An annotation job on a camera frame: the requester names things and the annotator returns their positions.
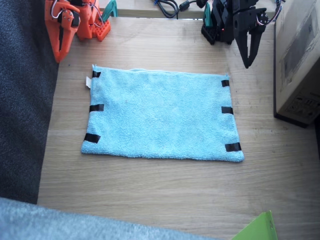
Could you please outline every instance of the green object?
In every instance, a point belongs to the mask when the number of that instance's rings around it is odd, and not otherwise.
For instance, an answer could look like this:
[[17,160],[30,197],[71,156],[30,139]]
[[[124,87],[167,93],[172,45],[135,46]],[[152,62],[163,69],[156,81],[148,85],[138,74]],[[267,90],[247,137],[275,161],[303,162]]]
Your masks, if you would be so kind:
[[278,240],[271,211],[261,213],[232,240]]
[[204,23],[205,23],[206,27],[212,27],[213,26],[209,3],[205,4],[203,20],[204,20]]
[[118,17],[118,8],[116,0],[110,0],[102,13],[102,20],[105,23],[109,16]]

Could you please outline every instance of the microfiber towel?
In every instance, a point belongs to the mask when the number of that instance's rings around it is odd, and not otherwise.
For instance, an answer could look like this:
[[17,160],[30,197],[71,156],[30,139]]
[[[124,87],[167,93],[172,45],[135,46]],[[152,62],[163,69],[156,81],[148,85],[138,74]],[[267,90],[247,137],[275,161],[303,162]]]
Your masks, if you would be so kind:
[[84,154],[241,162],[227,75],[93,66]]
[[1,240],[214,240],[0,197]]

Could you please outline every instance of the green connector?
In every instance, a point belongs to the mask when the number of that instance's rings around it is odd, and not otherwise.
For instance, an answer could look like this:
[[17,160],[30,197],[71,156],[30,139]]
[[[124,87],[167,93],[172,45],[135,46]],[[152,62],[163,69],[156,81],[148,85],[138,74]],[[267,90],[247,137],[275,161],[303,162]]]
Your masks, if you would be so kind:
[[116,0],[110,0],[108,5],[105,7],[105,9],[102,13],[103,22],[105,23],[110,16],[118,17],[118,8],[117,8]]

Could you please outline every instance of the box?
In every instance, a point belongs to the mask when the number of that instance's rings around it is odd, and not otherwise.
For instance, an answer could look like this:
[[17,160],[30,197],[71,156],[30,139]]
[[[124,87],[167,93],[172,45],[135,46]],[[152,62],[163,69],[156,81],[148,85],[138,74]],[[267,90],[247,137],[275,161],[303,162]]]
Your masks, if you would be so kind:
[[274,26],[274,117],[306,127],[320,114],[320,0],[290,0]]

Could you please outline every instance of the wooden table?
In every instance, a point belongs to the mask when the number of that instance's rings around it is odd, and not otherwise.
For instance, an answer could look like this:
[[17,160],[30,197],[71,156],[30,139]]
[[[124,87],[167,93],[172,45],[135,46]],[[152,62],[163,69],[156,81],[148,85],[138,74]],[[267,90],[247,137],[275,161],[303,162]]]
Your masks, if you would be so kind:
[[[112,18],[103,42],[79,42],[59,66],[38,204],[231,239],[272,210],[279,239],[320,238],[314,127],[273,117],[273,26],[245,69],[235,42],[211,46],[201,20]],[[243,163],[83,155],[92,64],[230,75]]]
[[[176,0],[180,5],[185,0]],[[100,8],[104,9],[109,0],[100,0]],[[154,4],[154,0],[117,0],[119,17],[134,17],[134,18],[164,18],[164,14],[159,7]],[[163,4],[163,7],[172,11],[172,7]],[[267,8],[266,13],[271,17],[276,10],[275,0],[259,0],[256,8]],[[180,19],[202,19],[204,17],[204,8],[199,8],[196,3],[191,3],[187,11],[180,12]]]

